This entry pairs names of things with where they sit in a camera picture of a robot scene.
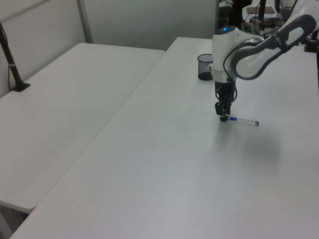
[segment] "black cable stand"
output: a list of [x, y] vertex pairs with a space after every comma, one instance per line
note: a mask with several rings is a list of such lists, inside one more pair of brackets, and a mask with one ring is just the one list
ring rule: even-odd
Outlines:
[[9, 49], [8, 40], [4, 31], [4, 28], [2, 27], [2, 24], [0, 22], [0, 44], [3, 49], [3, 52], [5, 54], [6, 60], [8, 61], [9, 68], [11, 69], [11, 72], [13, 74], [14, 80], [15, 80], [15, 87], [12, 88], [13, 91], [21, 92], [28, 88], [30, 84], [24, 83], [21, 80], [19, 71], [15, 65], [14, 59], [12, 57], [12, 54]]

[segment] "robotic arm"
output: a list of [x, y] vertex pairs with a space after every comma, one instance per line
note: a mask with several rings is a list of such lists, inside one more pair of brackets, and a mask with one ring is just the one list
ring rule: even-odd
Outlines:
[[229, 26], [213, 36], [212, 74], [218, 102], [216, 113], [226, 121], [236, 100], [236, 78], [253, 80], [270, 62], [319, 29], [319, 0], [299, 0], [288, 21], [271, 37], [244, 33]]

